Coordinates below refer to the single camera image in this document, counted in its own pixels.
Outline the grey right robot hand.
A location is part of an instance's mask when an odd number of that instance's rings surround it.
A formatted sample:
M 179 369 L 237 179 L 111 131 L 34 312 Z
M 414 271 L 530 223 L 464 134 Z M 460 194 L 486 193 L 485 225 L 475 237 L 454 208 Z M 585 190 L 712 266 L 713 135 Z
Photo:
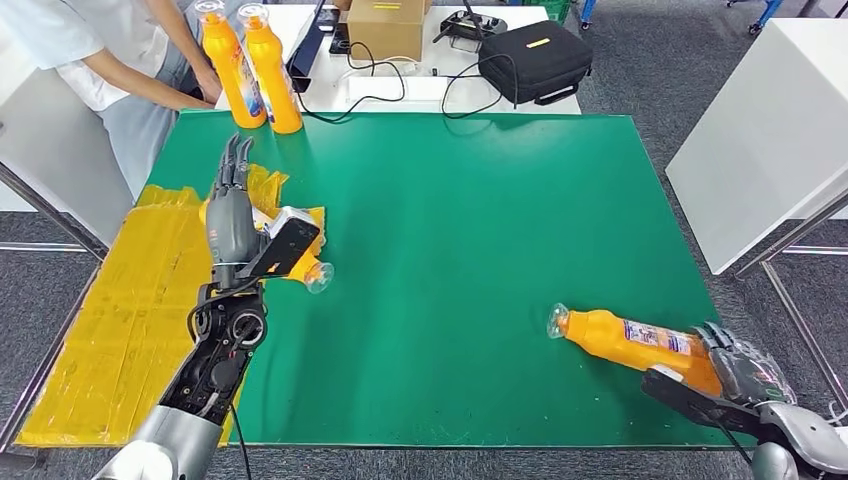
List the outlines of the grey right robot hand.
M 714 322 L 693 328 L 722 385 L 722 396 L 742 406 L 768 401 L 797 404 L 797 396 L 775 359 Z

